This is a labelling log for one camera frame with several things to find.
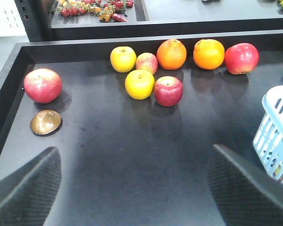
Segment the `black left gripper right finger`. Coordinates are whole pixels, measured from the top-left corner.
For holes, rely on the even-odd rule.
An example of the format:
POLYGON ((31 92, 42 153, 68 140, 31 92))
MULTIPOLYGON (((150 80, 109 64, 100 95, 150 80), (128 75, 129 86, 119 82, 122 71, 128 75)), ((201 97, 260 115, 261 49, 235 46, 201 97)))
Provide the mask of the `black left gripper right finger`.
POLYGON ((227 226, 283 226, 283 185, 224 145, 213 145, 208 184, 227 226))

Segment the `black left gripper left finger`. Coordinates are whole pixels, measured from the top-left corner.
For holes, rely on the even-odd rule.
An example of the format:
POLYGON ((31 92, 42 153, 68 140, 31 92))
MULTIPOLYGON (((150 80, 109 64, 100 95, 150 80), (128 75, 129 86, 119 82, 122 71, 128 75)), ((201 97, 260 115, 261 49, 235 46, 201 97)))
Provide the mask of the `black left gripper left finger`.
POLYGON ((48 147, 0 180, 0 226, 42 226, 60 183, 60 153, 48 147))

